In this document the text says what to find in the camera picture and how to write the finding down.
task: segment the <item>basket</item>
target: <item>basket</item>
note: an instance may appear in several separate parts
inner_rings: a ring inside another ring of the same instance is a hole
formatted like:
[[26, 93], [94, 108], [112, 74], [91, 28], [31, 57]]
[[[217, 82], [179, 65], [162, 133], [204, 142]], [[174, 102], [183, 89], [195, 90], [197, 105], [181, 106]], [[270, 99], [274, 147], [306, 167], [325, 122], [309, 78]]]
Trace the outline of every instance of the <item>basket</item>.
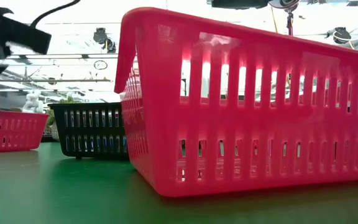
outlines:
[[49, 105], [66, 156], [129, 159], [120, 103]]
[[130, 160], [161, 195], [358, 180], [354, 50], [134, 9], [122, 19], [115, 92]]
[[0, 152], [37, 149], [47, 118], [47, 114], [0, 111]]

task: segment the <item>table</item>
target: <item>table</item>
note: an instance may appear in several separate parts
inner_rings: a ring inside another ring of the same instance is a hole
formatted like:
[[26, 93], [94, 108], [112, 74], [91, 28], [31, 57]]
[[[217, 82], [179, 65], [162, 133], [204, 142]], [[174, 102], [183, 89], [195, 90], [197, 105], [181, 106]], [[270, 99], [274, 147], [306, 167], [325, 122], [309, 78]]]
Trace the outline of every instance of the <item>table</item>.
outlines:
[[358, 223], [358, 182], [162, 198], [129, 162], [0, 153], [0, 223]]

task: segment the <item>red plastic basket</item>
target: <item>red plastic basket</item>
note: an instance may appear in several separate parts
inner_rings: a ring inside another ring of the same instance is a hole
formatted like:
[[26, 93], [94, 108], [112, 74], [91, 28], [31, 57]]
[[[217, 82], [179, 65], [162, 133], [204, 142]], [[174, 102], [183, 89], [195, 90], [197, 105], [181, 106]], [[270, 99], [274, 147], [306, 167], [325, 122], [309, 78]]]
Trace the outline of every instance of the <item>red plastic basket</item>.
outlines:
[[0, 111], [0, 152], [39, 147], [47, 114]]
[[[191, 64], [188, 96], [180, 96], [184, 59]], [[205, 62], [209, 93], [201, 97]], [[122, 19], [115, 92], [123, 91], [130, 159], [161, 195], [358, 180], [354, 50], [134, 9]]]

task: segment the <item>white figurine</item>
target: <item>white figurine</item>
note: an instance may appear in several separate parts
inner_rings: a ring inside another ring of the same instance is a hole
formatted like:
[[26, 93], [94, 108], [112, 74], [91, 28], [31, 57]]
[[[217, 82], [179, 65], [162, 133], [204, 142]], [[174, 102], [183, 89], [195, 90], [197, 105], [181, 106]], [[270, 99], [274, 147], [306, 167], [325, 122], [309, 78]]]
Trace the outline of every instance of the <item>white figurine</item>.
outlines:
[[39, 99], [41, 92], [39, 90], [33, 90], [25, 97], [26, 103], [23, 106], [22, 112], [26, 113], [43, 113], [44, 103]]

